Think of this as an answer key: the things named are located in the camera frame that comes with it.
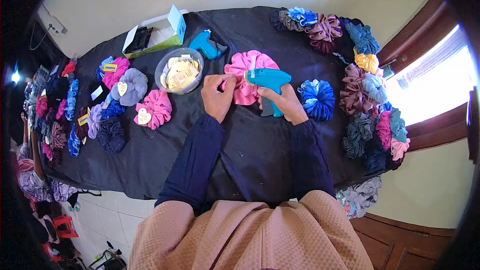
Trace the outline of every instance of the gray scrunchie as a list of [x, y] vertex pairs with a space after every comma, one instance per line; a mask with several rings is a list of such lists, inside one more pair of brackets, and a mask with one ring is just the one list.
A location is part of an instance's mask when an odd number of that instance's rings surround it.
[[130, 68], [125, 71], [125, 74], [120, 77], [119, 82], [120, 81], [127, 84], [126, 93], [120, 96], [117, 82], [112, 87], [111, 95], [112, 98], [119, 101], [121, 105], [133, 106], [147, 93], [147, 76], [135, 68]]

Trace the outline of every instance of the plastic container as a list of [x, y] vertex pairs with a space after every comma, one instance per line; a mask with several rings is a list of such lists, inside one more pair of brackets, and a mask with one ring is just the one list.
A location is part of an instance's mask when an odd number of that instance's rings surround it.
[[[169, 89], [166, 89], [162, 83], [160, 82], [160, 77], [162, 76], [163, 69], [165, 68], [165, 65], [168, 63], [169, 59], [172, 57], [182, 57], [182, 55], [190, 55], [192, 59], [197, 61], [200, 64], [200, 69], [198, 72], [197, 77], [195, 77], [195, 80], [192, 81], [187, 87], [184, 87], [181, 90], [178, 91], [172, 91]], [[198, 84], [200, 83], [200, 80], [202, 79], [202, 72], [204, 69], [204, 58], [200, 54], [200, 52], [196, 51], [195, 49], [188, 48], [188, 47], [183, 47], [183, 48], [178, 48], [173, 51], [170, 51], [167, 53], [158, 63], [155, 69], [155, 84], [158, 86], [160, 90], [163, 90], [168, 93], [175, 93], [178, 95], [183, 95], [186, 93], [191, 92], [193, 89], [195, 89]]]

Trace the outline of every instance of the cardboard box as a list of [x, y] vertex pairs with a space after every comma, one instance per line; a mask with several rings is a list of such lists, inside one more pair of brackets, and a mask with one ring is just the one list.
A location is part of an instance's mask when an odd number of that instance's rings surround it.
[[[188, 13], [187, 10], [179, 11], [177, 7], [172, 4], [168, 14], [145, 20], [135, 26], [128, 32], [125, 38], [122, 49], [123, 55], [126, 58], [134, 58], [172, 46], [182, 45], [185, 29], [187, 28], [182, 12]], [[148, 47], [141, 51], [125, 53], [128, 45], [134, 40], [137, 29], [142, 27], [147, 27], [147, 29], [153, 28]]]

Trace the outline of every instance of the hand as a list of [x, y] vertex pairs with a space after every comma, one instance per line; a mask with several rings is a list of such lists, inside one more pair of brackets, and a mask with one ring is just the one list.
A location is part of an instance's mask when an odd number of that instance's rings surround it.
[[308, 120], [307, 113], [303, 110], [303, 106], [295, 94], [295, 90], [290, 84], [285, 84], [280, 87], [282, 95], [277, 94], [270, 88], [259, 87], [258, 93], [273, 101], [277, 108], [284, 114], [285, 119], [293, 125], [303, 123]]
[[[219, 86], [227, 81], [225, 91], [220, 92]], [[220, 74], [207, 75], [203, 81], [201, 89], [201, 98], [205, 112], [215, 118], [219, 123], [225, 119], [225, 115], [230, 109], [233, 99], [233, 90], [237, 84], [237, 78], [234, 75]]]

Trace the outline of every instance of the tagging gun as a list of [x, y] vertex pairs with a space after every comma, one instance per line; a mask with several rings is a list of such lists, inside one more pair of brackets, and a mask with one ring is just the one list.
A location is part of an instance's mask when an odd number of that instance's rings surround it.
[[[292, 80], [292, 76], [282, 70], [255, 68], [256, 57], [254, 56], [250, 63], [250, 70], [243, 73], [243, 78], [250, 85], [258, 85], [272, 89], [278, 95], [281, 95], [280, 87]], [[283, 116], [279, 108], [268, 98], [261, 97], [262, 117], [273, 115], [273, 117]]]
[[227, 50], [227, 46], [220, 45], [210, 39], [212, 31], [205, 29], [200, 32], [190, 43], [189, 48], [201, 50], [209, 60], [217, 60]]

